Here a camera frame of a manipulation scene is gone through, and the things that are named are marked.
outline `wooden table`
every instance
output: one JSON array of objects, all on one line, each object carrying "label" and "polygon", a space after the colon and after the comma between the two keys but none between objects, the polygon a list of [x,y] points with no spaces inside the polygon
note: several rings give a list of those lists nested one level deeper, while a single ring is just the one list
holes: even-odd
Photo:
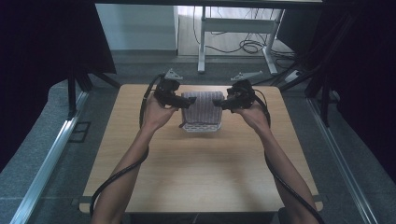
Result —
[{"label": "wooden table", "polygon": [[[138,132],[141,97],[146,85],[124,85],[114,104],[83,196],[91,197],[109,177]],[[181,85],[183,91],[223,91],[227,86]],[[307,182],[317,187],[276,87],[255,87],[264,92],[279,144]],[[257,134],[243,119],[223,111],[216,133],[186,133],[178,128],[181,112],[155,133],[150,153],[142,164],[126,212],[266,212],[283,207]],[[88,202],[80,204],[89,212]]]}]

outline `gray floor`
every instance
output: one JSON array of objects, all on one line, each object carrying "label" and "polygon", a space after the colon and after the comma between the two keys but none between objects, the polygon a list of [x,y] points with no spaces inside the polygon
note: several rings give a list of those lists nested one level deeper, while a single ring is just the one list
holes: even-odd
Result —
[{"label": "gray floor", "polygon": [[[184,77],[182,84],[230,85],[230,77],[239,72],[262,70],[268,73],[263,59],[209,58],[206,73],[198,75],[194,57],[133,57],[115,55],[118,74],[111,75],[120,83],[148,83],[154,75],[169,68]],[[68,143],[45,187],[30,223],[88,223],[90,217],[78,211],[78,200],[106,128],[118,91],[91,76],[93,90],[79,121],[92,125],[83,143]],[[326,223],[364,223],[351,197],[332,154],[320,133],[304,97],[306,83],[282,93],[304,154],[318,186]],[[55,85],[35,127],[19,151],[0,174],[0,223],[9,223],[67,115],[66,82]],[[331,105],[329,119],[332,133],[347,163],[372,206],[378,223],[396,223],[396,188],[370,150],[348,127]],[[165,220],[164,215],[132,216],[136,223],[192,223],[195,214]],[[261,223],[260,214],[215,215],[198,217],[196,223]]]}]

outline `wrist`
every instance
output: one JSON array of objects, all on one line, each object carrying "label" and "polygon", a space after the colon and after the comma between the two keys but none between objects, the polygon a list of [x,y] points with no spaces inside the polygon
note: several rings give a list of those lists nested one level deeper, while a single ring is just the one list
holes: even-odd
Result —
[{"label": "wrist", "polygon": [[147,125],[147,124],[143,124],[142,127],[140,128],[141,133],[146,133],[150,135],[154,135],[157,130],[158,128],[156,128],[155,126]]},{"label": "wrist", "polygon": [[254,129],[254,131],[256,132],[256,134],[261,138],[261,139],[267,139],[269,137],[272,136],[272,132],[269,129],[268,126],[262,125],[257,127],[256,129]]}]

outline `black cable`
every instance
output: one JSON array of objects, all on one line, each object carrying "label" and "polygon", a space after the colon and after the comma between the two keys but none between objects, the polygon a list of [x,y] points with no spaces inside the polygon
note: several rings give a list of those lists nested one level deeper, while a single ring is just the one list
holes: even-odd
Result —
[{"label": "black cable", "polygon": [[[268,112],[267,101],[265,99],[265,96],[259,90],[254,90],[254,91],[259,92],[262,95],[263,99],[264,99],[264,102],[263,102],[262,99],[260,99],[257,95],[255,95],[255,100],[262,106],[262,112],[264,113],[265,117],[267,117],[268,126],[271,127],[271,119],[270,119],[270,114]],[[289,194],[291,194],[291,196],[293,196],[300,204],[302,204],[308,210],[308,212],[311,213],[312,216],[314,216],[314,218],[319,222],[319,224],[324,224],[324,221],[323,221],[322,217],[320,216],[320,214],[318,213],[318,211],[315,208],[313,208],[303,197],[301,197],[300,194],[298,194],[291,186],[289,186],[279,176],[279,174],[274,169],[274,166],[272,165],[272,163],[268,160],[268,157],[265,154],[265,151],[264,151],[264,158],[265,158],[265,161],[267,163],[268,169],[270,170],[271,174],[274,176],[274,178],[277,181],[279,181],[279,183],[283,186],[283,188],[285,188],[285,190]]]},{"label": "black cable", "polygon": [[[144,117],[144,111],[146,108],[146,101],[149,97],[149,93],[151,92],[152,86],[154,85],[155,81],[159,78],[159,77],[163,77],[164,74],[160,74],[158,76],[156,76],[151,83],[148,85],[148,89],[146,90],[144,96],[143,96],[143,100],[142,100],[142,105],[140,106],[140,116],[139,116],[139,127],[142,127],[143,124],[143,117]],[[118,178],[120,178],[121,176],[125,175],[126,173],[132,171],[134,168],[136,168],[137,166],[139,166],[143,161],[146,160],[146,158],[149,155],[149,147],[146,149],[145,154],[142,156],[142,158],[140,158],[137,162],[131,164],[130,166],[118,171],[117,173],[115,173],[114,175],[112,175],[107,181],[105,181],[97,190],[96,192],[92,195],[91,198],[91,204],[90,204],[90,215],[91,217],[93,216],[93,208],[96,202],[96,199],[98,198],[98,196],[102,193],[102,191],[111,183],[113,183],[114,181],[116,181]]]},{"label": "black cable", "polygon": [[[196,31],[195,31],[195,7],[193,8],[193,12],[192,12],[192,30],[193,30],[193,32],[194,32],[195,41],[196,41],[198,44],[201,44],[201,43],[198,41],[198,37],[197,37]],[[227,32],[221,32],[221,33],[218,33],[218,34],[215,34],[215,35],[223,35],[223,34],[226,34],[226,33],[227,33]],[[255,53],[260,52],[260,51],[263,49],[263,47],[265,46],[266,38],[267,38],[267,37],[265,37],[264,44],[260,43],[259,41],[250,40],[250,38],[251,38],[251,34],[247,34],[247,36],[245,37],[245,39],[242,40],[241,42],[239,42],[239,48],[238,48],[238,49],[233,49],[233,50],[222,50],[222,49],[217,49],[217,48],[214,48],[214,47],[208,46],[208,45],[205,45],[205,47],[206,47],[206,48],[209,48],[209,49],[213,49],[213,50],[219,51],[219,52],[222,52],[222,53],[234,53],[234,52],[237,52],[237,51],[240,50],[240,49],[242,49],[244,52],[249,53],[249,54],[255,54]]]},{"label": "black cable", "polygon": [[302,204],[309,213],[311,213],[312,216],[318,221],[319,224],[324,224],[324,220],[318,213],[318,211],[313,208],[303,197],[301,197],[300,194],[298,194],[294,189],[292,189],[279,175],[278,173],[274,170],[274,166],[272,163],[268,160],[267,155],[264,152],[264,158],[265,161],[267,162],[268,169],[270,172],[273,174],[274,178],[279,181],[279,183],[283,186],[283,188],[291,194],[300,204]]}]

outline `metal stand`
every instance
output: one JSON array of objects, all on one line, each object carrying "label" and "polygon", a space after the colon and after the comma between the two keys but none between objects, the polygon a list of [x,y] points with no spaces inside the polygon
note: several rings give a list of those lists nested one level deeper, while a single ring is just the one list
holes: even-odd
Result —
[{"label": "metal stand", "polygon": [[283,9],[274,21],[270,20],[240,20],[240,19],[218,19],[207,18],[205,16],[206,7],[203,7],[201,17],[201,44],[198,52],[198,72],[205,72],[205,32],[232,32],[232,33],[255,33],[270,34],[269,42],[262,52],[267,61],[268,68],[272,76],[277,74],[277,70],[272,59],[271,47],[274,44],[276,32],[282,18]]},{"label": "metal stand", "polygon": [[[68,82],[68,97],[69,97],[69,114],[67,116],[67,120],[71,120],[76,114],[77,114],[77,108],[76,108],[76,82],[81,88],[82,91],[84,92],[89,92],[92,89],[92,82],[90,78],[88,77],[88,70],[87,69],[78,69],[80,68],[79,66],[73,66],[71,65],[70,72],[67,77],[67,82]],[[110,84],[116,89],[119,89],[121,84],[114,79],[106,76],[103,73],[94,71],[90,69],[91,72],[101,78],[104,82]]]}]

